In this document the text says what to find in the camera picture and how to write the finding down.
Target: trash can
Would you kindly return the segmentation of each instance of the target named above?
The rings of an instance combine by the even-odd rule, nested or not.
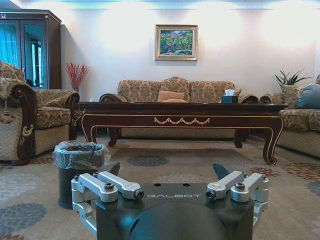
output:
[[[104,164],[107,148],[94,142],[63,141],[55,146],[53,164],[59,170],[58,205],[72,209],[71,180],[75,175],[93,174]]]

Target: ceiling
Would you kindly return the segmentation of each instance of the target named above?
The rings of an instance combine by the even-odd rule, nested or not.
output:
[[[150,3],[156,9],[188,9],[193,3],[219,2],[236,6],[235,9],[273,9],[275,4],[299,2],[311,9],[320,9],[320,0],[0,0],[0,9],[48,8],[47,4],[68,4],[69,9],[106,9],[106,5],[125,2]]]

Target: white wall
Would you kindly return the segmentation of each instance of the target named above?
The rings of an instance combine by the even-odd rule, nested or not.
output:
[[[302,76],[312,79],[301,84],[314,81],[320,65],[317,10],[215,9],[52,11],[64,23],[63,67],[67,62],[89,67],[80,87],[83,101],[116,93],[124,79],[226,80],[258,97],[279,91],[272,79],[279,70],[305,68]],[[198,61],[154,61],[156,24],[198,25]],[[68,75],[63,73],[62,86],[70,88]]]

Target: green plant leaves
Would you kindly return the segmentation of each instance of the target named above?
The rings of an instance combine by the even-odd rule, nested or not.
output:
[[[301,69],[299,71],[297,71],[295,74],[293,74],[292,76],[289,76],[291,74],[291,72],[289,72],[288,74],[285,73],[285,71],[280,70],[279,75],[275,74],[273,79],[276,80],[276,82],[279,84],[279,86],[281,87],[281,90],[283,89],[284,85],[296,85],[298,82],[305,80],[305,79],[310,79],[311,77],[299,77],[299,74],[302,73],[302,71],[304,70]]]

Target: sofa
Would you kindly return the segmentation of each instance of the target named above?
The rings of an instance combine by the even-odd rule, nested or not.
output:
[[[304,88],[284,86],[282,93],[265,94],[259,99],[259,103],[288,105],[288,108],[279,112],[284,121],[284,129],[278,145],[320,157],[320,109],[297,109],[295,105]]]
[[[77,138],[76,91],[32,89],[23,72],[0,61],[0,161],[25,165],[34,155]]]
[[[190,103],[219,103],[226,89],[236,89],[231,81],[188,81],[171,77],[162,81],[122,80],[117,94],[106,93],[100,102],[157,102],[159,91],[184,93],[184,100]],[[257,104],[259,99],[251,94],[240,94],[239,103]],[[187,138],[187,139],[231,139],[234,129],[193,129],[183,128],[122,128],[119,138]]]

